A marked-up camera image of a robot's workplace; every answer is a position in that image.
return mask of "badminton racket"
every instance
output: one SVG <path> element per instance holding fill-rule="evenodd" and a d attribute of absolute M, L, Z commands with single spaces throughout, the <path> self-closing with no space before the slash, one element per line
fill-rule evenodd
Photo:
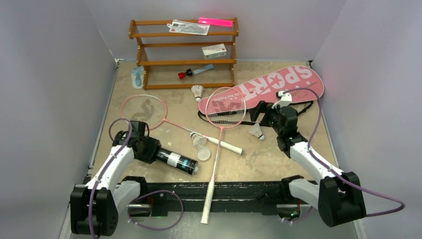
<path fill-rule="evenodd" d="M 120 108 L 121 116 L 130 119 L 146 122 L 151 130 L 160 126 L 164 121 L 185 129 L 189 132 L 205 137 L 213 144 L 219 143 L 218 139 L 203 135 L 191 129 L 183 127 L 177 123 L 167 120 L 167 105 L 161 99 L 150 95 L 135 95 L 127 98 Z M 237 154 L 242 154 L 242 148 L 233 146 L 226 142 L 221 142 L 221 146 Z"/>
<path fill-rule="evenodd" d="M 239 125 L 246 114 L 246 102 L 242 93 L 230 87 L 218 88 L 208 98 L 205 107 L 205 115 L 208 121 L 220 128 L 219 142 L 223 135 L 225 128 L 232 128 Z M 214 170 L 210 183 L 208 184 L 207 195 L 205 196 L 204 210 L 202 212 L 201 223 L 208 224 L 208 217 L 210 215 L 212 196 L 214 194 L 215 171 L 218 165 L 218 153 L 220 144 L 217 147 L 215 154 Z"/>

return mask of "beige floor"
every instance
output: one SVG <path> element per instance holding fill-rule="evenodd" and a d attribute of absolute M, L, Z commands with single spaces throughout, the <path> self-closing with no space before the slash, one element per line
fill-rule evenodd
<path fill-rule="evenodd" d="M 289 65 L 305 65 L 304 62 L 238 62 L 235 65 L 236 84 L 276 71 Z M 177 90 L 136 90 L 131 86 L 131 69 L 134 63 L 122 63 L 117 76 L 117 81 L 111 97 L 110 106 L 101 135 L 98 152 L 95 159 L 94 172 L 106 160 L 111 140 L 108 136 L 108 127 L 111 122 L 120 117 L 120 106 L 124 100 L 135 94 L 149 94 L 162 99 L 168 106 L 167 119 L 180 123 L 203 134 L 218 138 L 219 129 L 210 123 L 202 121 L 197 116 L 198 106 L 190 89 Z M 150 84 L 176 84 L 179 79 L 177 73 L 185 71 L 189 66 L 156 67 L 152 68 Z M 217 82 L 228 81 L 230 72 L 228 66 L 216 66 L 185 82 Z M 209 96 L 214 89 L 205 89 L 203 96 Z M 306 113 L 299 116 L 299 131 L 304 137 L 309 138 L 318 116 L 318 107 L 315 103 Z M 223 141 L 243 148 L 243 154 L 238 155 L 226 149 L 220 150 L 219 165 L 216 181 L 276 181 L 293 175 L 303 175 L 311 179 L 309 174 L 296 162 L 289 159 L 277 147 L 276 134 L 271 128 L 263 127 L 265 140 L 248 134 L 250 126 L 239 125 L 224 131 Z M 126 130 L 124 122 L 117 123 L 112 129 L 114 136 L 119 130 Z M 189 137 L 189 132 L 174 125 L 164 122 L 160 127 L 151 132 L 151 136 L 161 141 L 164 148 L 178 154 L 196 159 L 196 149 Z M 156 161 L 152 164 L 135 160 L 124 173 L 132 176 L 144 176 L 147 182 L 207 182 L 211 178 L 214 165 L 216 145 L 207 142 L 212 155 L 208 161 L 199 162 L 199 172 L 192 176 L 181 170 L 175 169 L 163 162 Z M 335 164 L 331 147 L 324 125 L 321 123 L 314 137 L 313 147 L 325 159 Z"/>

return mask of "tube cap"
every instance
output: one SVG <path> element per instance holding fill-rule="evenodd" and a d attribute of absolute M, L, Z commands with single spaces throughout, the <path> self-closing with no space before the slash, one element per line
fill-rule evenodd
<path fill-rule="evenodd" d="M 178 75 L 179 75 L 179 79 L 183 79 L 185 76 L 193 76 L 194 74 L 192 70 L 189 68 L 188 70 L 186 70 L 185 73 L 181 72 Z"/>
<path fill-rule="evenodd" d="M 211 157 L 211 150 L 207 147 L 200 147 L 197 149 L 197 158 L 205 161 Z"/>

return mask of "red handle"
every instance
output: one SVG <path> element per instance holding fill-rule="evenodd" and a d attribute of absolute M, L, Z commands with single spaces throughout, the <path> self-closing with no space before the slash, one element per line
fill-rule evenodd
<path fill-rule="evenodd" d="M 178 75 L 179 75 L 179 79 L 183 79 L 186 76 L 186 74 L 183 72 L 179 73 Z"/>

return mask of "black metal base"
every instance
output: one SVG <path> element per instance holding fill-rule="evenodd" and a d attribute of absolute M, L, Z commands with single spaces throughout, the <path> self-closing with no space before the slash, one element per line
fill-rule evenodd
<path fill-rule="evenodd" d="M 147 183 L 148 192 L 174 191 L 183 201 L 185 212 L 202 212 L 208 183 Z M 297 204 L 298 200 L 287 197 L 280 181 L 271 182 L 216 182 L 211 212 L 254 212 L 277 215 L 279 204 Z M 170 194 L 156 194 L 152 216 L 167 216 L 179 212 L 180 203 Z"/>

